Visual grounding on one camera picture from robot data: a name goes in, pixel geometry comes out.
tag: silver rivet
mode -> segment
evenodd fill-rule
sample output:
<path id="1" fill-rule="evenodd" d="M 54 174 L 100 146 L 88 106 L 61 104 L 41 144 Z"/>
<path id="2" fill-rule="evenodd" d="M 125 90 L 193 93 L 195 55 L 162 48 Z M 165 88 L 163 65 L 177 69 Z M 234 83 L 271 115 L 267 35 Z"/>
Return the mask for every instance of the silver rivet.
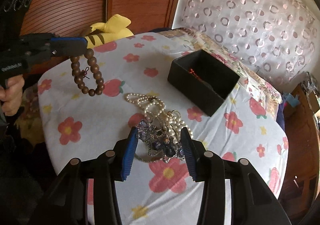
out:
<path id="1" fill-rule="evenodd" d="M 243 165 L 248 165 L 249 164 L 249 161 L 245 158 L 242 158 L 240 159 L 240 163 L 243 164 Z"/>
<path id="2" fill-rule="evenodd" d="M 78 164 L 79 163 L 79 159 L 78 158 L 73 158 L 73 159 L 71 159 L 71 161 L 70 161 L 70 164 L 72 164 L 72 165 L 76 165 L 76 164 Z"/>
<path id="3" fill-rule="evenodd" d="M 207 158 L 213 157 L 213 153 L 211 151 L 205 151 L 204 156 Z"/>
<path id="4" fill-rule="evenodd" d="M 107 152 L 106 152 L 106 156 L 107 157 L 112 157 L 112 156 L 114 156 L 116 153 L 113 151 L 113 150 L 108 150 Z"/>

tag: yellow plush toy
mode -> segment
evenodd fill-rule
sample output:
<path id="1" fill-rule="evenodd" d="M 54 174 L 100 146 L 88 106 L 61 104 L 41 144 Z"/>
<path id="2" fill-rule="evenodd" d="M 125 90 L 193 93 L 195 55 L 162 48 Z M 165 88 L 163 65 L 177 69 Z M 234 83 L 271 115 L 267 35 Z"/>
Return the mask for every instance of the yellow plush toy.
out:
<path id="1" fill-rule="evenodd" d="M 121 15 L 113 15 L 106 23 L 95 23 L 86 29 L 82 36 L 88 41 L 87 48 L 103 45 L 107 42 L 132 36 L 133 33 L 127 28 L 131 24 L 130 19 Z M 95 30 L 102 33 L 89 35 Z"/>

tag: white tablecloth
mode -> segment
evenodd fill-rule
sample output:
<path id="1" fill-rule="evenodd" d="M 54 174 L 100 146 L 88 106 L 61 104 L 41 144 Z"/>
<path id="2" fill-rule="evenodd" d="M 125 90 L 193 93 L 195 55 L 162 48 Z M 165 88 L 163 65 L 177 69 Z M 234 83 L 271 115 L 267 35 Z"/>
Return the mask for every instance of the white tablecloth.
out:
<path id="1" fill-rule="evenodd" d="M 130 127 L 141 119 L 139 109 L 124 100 L 128 92 L 160 97 L 167 110 L 181 112 L 195 139 L 224 159 L 249 159 L 270 189 L 279 196 L 288 143 L 279 125 L 245 89 L 236 85 L 212 116 L 203 114 L 167 82 L 171 62 L 185 48 L 154 33 L 139 34 L 95 49 L 106 88 L 101 96 L 83 95 L 71 76 L 70 61 L 46 72 L 38 83 L 39 104 L 49 155 L 59 173 L 73 157 L 82 161 L 112 149 L 127 138 Z M 81 69 L 87 67 L 81 58 Z M 92 74 L 85 80 L 95 88 Z M 172 160 L 133 161 L 125 182 L 116 183 L 123 224 L 196 224 L 203 184 L 194 183 L 186 164 Z M 230 187 L 226 187 L 226 220 L 230 224 Z M 92 180 L 88 197 L 93 221 Z"/>

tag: open box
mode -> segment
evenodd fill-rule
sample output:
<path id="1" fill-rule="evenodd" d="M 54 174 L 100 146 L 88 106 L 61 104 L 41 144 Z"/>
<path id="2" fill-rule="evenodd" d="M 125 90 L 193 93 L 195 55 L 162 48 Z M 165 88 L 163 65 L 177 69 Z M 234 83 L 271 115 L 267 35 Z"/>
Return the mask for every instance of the open box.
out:
<path id="1" fill-rule="evenodd" d="M 239 75 L 204 50 L 172 61 L 168 82 L 182 92 L 208 116 L 226 100 Z"/>

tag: person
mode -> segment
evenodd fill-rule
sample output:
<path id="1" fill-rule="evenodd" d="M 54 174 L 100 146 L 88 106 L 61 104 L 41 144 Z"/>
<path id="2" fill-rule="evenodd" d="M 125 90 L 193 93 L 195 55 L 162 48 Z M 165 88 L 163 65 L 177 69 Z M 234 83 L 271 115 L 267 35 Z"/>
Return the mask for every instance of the person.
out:
<path id="1" fill-rule="evenodd" d="M 3 102 L 1 108 L 6 116 L 13 116 L 17 113 L 22 102 L 23 86 L 22 75 L 8 79 L 6 90 L 0 86 L 0 100 Z"/>
<path id="2" fill-rule="evenodd" d="M 22 75 L 8 79 L 0 87 L 1 108 L 6 116 L 15 115 L 22 102 Z M 43 191 L 27 168 L 11 152 L 1 147 L 0 140 L 0 223 L 26 225 Z"/>

